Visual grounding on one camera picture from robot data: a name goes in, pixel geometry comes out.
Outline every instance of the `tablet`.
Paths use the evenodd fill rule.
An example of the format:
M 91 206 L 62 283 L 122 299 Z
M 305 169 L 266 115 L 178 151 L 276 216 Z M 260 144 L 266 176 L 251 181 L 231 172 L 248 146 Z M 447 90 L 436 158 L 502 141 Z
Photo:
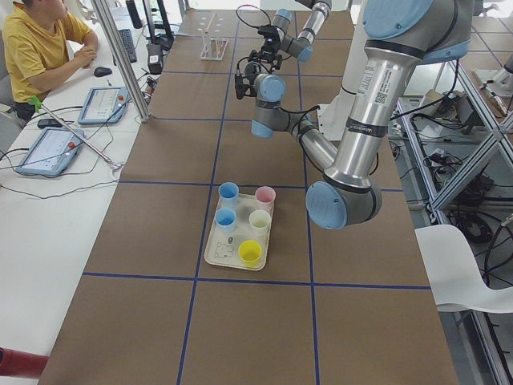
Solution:
M 89 90 L 78 119 L 79 124 L 115 123 L 123 116 L 128 90 L 125 87 L 95 87 Z
M 82 130 L 76 131 L 83 136 Z M 23 175 L 58 176 L 75 158 L 81 143 L 66 129 L 45 128 L 14 170 Z

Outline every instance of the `man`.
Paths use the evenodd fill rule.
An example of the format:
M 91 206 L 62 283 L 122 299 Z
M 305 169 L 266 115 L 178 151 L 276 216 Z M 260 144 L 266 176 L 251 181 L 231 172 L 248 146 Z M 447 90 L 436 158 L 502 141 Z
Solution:
M 32 96 L 43 100 L 48 92 L 70 78 L 96 57 L 98 37 L 85 23 L 68 14 L 64 0 L 23 0 L 13 2 L 14 13 L 3 25 L 6 66 L 13 88 L 14 109 L 29 120 Z M 73 59 L 66 41 L 83 44 Z

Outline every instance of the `black mouse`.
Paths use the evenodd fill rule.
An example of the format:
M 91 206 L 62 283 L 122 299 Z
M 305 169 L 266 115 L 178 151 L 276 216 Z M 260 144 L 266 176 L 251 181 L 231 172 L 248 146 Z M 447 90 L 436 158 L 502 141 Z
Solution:
M 101 78 L 102 76 L 110 75 L 112 73 L 112 69 L 107 67 L 96 67 L 95 76 L 97 78 Z

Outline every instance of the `tray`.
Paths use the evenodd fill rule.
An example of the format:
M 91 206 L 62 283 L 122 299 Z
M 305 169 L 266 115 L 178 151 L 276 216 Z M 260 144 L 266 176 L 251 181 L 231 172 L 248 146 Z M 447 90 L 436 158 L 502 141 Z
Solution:
M 217 201 L 216 211 L 222 207 L 221 199 Z M 249 214 L 254 210 L 258 210 L 258 202 L 254 195 L 239 194 L 237 198 L 237 206 L 235 212 L 237 220 L 235 230 L 231 234 L 223 233 L 216 222 L 212 220 L 210 234 L 208 235 L 207 245 L 205 247 L 205 261 L 211 265 L 234 267 L 244 270 L 262 270 L 267 262 L 267 248 L 269 245 L 269 235 L 271 233 L 271 225 L 273 224 L 273 210 L 271 208 L 271 225 L 269 231 L 265 235 L 257 236 L 251 230 L 249 225 Z M 239 258 L 238 249 L 242 242 L 248 239 L 257 241 L 262 248 L 262 256 L 258 265 L 246 266 Z

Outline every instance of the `yellow shirt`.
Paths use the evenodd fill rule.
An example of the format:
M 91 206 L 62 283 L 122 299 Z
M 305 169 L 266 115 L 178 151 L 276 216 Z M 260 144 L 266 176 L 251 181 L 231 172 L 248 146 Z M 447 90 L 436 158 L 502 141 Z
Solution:
M 68 13 L 67 18 L 55 22 L 52 34 L 23 10 L 23 4 L 13 4 L 14 13 L 7 16 L 2 30 L 13 97 L 19 103 L 25 103 L 32 96 L 43 100 L 48 92 L 38 90 L 28 78 L 68 62 L 66 41 L 82 44 L 91 28 Z

